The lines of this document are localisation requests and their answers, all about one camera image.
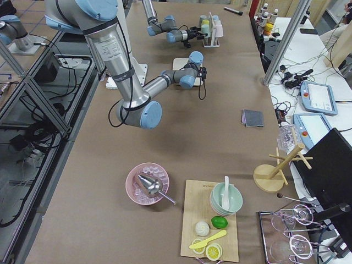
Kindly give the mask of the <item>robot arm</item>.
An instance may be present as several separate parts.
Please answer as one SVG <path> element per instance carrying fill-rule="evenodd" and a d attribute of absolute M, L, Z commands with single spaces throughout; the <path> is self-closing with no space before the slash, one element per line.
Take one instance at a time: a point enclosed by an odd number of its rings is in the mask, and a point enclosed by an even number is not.
<path fill-rule="evenodd" d="M 206 78 L 203 54 L 190 53 L 179 70 L 165 70 L 141 85 L 129 49 L 125 12 L 121 1 L 45 1 L 45 18 L 49 27 L 62 32 L 84 35 L 91 52 L 97 52 L 117 86 L 122 99 L 115 106 L 121 124 L 153 129 L 162 118 L 162 107 L 153 97 L 171 84 L 191 89 Z"/>
<path fill-rule="evenodd" d="M 200 27 L 187 27 L 185 30 L 181 30 L 177 27 L 176 20 L 172 15 L 166 16 L 164 21 L 159 22 L 152 1 L 142 1 L 142 4 L 147 18 L 147 32 L 150 36 L 156 36 L 165 32 L 168 43 L 182 42 L 186 48 L 191 47 L 189 40 L 204 40 L 208 37 L 207 33 L 204 34 L 201 32 Z"/>

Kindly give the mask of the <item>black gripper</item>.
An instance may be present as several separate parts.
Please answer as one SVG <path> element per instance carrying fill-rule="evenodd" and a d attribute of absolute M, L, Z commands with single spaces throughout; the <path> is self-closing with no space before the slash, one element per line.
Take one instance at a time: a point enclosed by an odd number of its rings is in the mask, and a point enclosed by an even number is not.
<path fill-rule="evenodd" d="M 202 34 L 201 27 L 196 27 L 196 26 L 193 26 L 187 29 L 186 33 L 187 33 L 187 38 L 186 38 L 187 40 L 192 40 L 192 39 L 202 40 L 210 37 L 209 34 Z"/>

